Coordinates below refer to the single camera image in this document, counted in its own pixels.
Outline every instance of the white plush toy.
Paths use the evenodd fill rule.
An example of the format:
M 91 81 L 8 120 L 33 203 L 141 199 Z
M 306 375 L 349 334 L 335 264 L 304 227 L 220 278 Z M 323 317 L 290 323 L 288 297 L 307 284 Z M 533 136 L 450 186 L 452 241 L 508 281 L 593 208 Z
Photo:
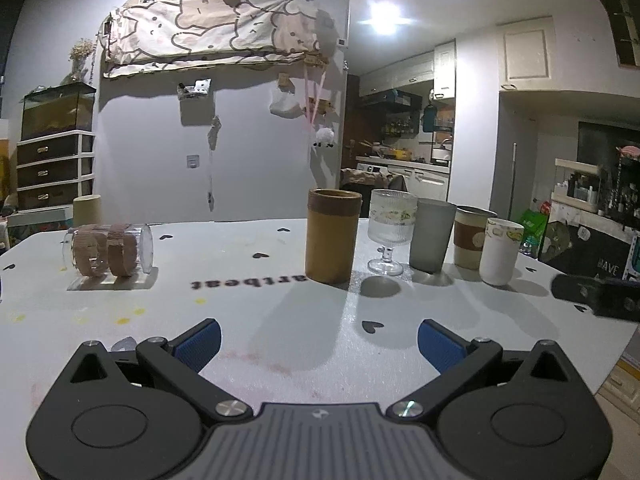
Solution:
M 322 143 L 328 148 L 332 148 L 334 146 L 334 131 L 331 128 L 320 128 L 316 131 L 316 142 L 314 142 L 314 146 L 318 148 L 322 148 Z

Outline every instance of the white cup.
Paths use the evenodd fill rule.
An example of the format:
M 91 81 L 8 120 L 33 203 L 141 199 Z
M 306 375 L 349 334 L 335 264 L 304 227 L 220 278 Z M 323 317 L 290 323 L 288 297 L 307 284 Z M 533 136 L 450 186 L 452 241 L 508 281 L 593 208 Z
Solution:
M 505 286 L 513 277 L 524 227 L 500 218 L 489 218 L 480 258 L 480 277 L 493 286 Z

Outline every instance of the gray cup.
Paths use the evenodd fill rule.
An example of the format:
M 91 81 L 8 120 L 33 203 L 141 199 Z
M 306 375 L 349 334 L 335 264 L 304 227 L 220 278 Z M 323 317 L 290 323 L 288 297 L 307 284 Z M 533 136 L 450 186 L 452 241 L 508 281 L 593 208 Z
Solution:
M 433 274 L 442 270 L 457 206 L 441 200 L 421 198 L 415 216 L 409 265 Z

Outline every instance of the white table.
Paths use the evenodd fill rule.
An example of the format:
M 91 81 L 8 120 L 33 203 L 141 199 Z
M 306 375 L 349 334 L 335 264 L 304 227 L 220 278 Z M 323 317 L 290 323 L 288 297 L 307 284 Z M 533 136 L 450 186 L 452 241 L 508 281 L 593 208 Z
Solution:
M 171 339 L 214 317 L 222 349 L 201 374 L 254 410 L 264 401 L 376 401 L 384 410 L 438 374 L 417 348 L 425 318 L 467 339 L 491 337 L 505 349 L 555 339 L 592 392 L 636 329 L 555 300 L 548 287 L 557 272 L 522 255 L 511 290 L 487 286 L 477 273 L 453 266 L 451 250 L 442 275 L 407 269 L 402 278 L 374 276 L 367 261 L 378 256 L 377 245 L 367 238 L 366 220 L 360 221 L 348 290 L 292 278 L 304 279 L 304 219 L 164 224 L 152 231 L 158 278 L 148 290 L 66 290 L 73 275 L 63 270 L 62 232 L 34 235 L 0 256 L 2 478 L 36 478 L 24 446 L 26 427 L 88 339 L 108 349 L 126 336 Z M 165 234 L 173 237 L 161 240 Z M 252 257 L 258 252 L 269 257 Z M 408 246 L 394 255 L 407 262 Z M 9 264 L 15 267 L 1 270 Z M 251 278 L 262 286 L 242 283 Z M 209 288 L 207 280 L 221 285 Z M 384 327 L 369 334 L 363 320 Z

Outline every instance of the bright light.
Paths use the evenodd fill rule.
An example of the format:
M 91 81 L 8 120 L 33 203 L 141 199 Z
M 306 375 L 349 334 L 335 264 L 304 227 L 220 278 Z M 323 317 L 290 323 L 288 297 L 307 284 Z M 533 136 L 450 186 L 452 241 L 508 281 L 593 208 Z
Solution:
M 411 23 L 411 20 L 400 17 L 398 6 L 380 2 L 371 4 L 371 19 L 361 23 L 371 25 L 378 34 L 388 36 L 396 32 L 396 25 L 405 25 Z

